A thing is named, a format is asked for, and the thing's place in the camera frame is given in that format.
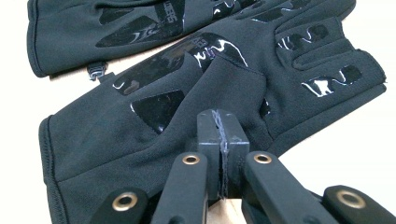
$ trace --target white surface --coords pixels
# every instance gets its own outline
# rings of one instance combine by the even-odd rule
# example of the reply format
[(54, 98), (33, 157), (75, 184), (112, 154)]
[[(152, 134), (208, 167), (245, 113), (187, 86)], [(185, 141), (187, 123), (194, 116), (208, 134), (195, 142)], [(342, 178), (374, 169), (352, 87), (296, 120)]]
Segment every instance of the white surface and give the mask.
[[(57, 80), (37, 78), (26, 53), (26, 1), (5, 1), (0, 14), (1, 141), (0, 223), (50, 223), (42, 181), (38, 125), (46, 116), (97, 85), (85, 73)], [(329, 186), (359, 189), (396, 214), (396, 3), (360, 0), (344, 21), (346, 37), (383, 66), (388, 91), (290, 150), (281, 160), (307, 188), (322, 194)], [(131, 61), (113, 63), (116, 73)], [(222, 220), (219, 217), (228, 212)], [(241, 223), (233, 206), (211, 209), (209, 223)]]

